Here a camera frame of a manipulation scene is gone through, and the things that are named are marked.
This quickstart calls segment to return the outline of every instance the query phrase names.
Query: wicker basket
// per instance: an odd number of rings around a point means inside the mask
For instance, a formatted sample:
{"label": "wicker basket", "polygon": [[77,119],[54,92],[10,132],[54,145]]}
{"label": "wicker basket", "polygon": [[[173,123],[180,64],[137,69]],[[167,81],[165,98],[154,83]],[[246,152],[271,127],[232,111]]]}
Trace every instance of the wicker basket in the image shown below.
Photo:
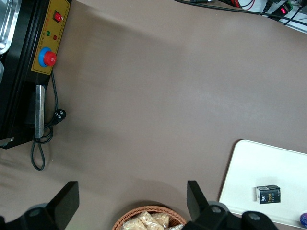
{"label": "wicker basket", "polygon": [[112,230],[120,230],[120,228],[123,226],[123,223],[126,222],[129,218],[134,217],[137,214],[140,214],[144,211],[147,211],[149,213],[166,213],[169,215],[169,226],[176,226],[178,224],[185,225],[187,222],[186,220],[180,216],[177,212],[174,212],[173,210],[166,208],[166,207],[160,207],[160,206],[143,206],[138,207],[130,212],[127,212],[124,216],[122,216],[113,226]]}

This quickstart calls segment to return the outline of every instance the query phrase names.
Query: control panel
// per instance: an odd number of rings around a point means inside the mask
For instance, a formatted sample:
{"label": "control panel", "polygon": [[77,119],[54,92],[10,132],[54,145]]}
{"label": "control panel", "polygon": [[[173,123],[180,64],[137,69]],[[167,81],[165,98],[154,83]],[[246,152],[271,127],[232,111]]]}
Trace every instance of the control panel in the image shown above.
{"label": "control panel", "polygon": [[50,0],[31,71],[51,74],[69,8],[67,0]]}

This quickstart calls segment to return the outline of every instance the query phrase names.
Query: white cutting board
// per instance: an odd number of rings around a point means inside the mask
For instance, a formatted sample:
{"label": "white cutting board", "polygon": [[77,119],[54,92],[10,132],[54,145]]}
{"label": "white cutting board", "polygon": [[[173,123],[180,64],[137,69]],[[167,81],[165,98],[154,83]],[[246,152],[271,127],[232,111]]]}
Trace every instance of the white cutting board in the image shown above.
{"label": "white cutting board", "polygon": [[[220,202],[232,213],[258,211],[273,222],[303,228],[307,212],[307,155],[249,140],[235,146]],[[258,204],[255,187],[277,185],[281,202]]]}

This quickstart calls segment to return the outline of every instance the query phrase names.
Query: metal bar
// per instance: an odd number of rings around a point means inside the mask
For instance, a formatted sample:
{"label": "metal bar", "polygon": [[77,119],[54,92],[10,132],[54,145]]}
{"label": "metal bar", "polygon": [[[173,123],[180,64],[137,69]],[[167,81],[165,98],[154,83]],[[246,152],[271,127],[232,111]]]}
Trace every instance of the metal bar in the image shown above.
{"label": "metal bar", "polygon": [[41,138],[44,135],[44,114],[45,114],[45,88],[36,85],[35,97],[35,137]]}

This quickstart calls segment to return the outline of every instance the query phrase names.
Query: product box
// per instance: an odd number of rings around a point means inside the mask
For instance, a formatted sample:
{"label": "product box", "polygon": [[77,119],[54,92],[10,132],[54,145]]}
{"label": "product box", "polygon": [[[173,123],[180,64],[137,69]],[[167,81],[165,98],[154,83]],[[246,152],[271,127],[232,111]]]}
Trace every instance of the product box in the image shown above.
{"label": "product box", "polygon": [[256,187],[256,196],[259,204],[280,203],[280,187],[276,185]]}

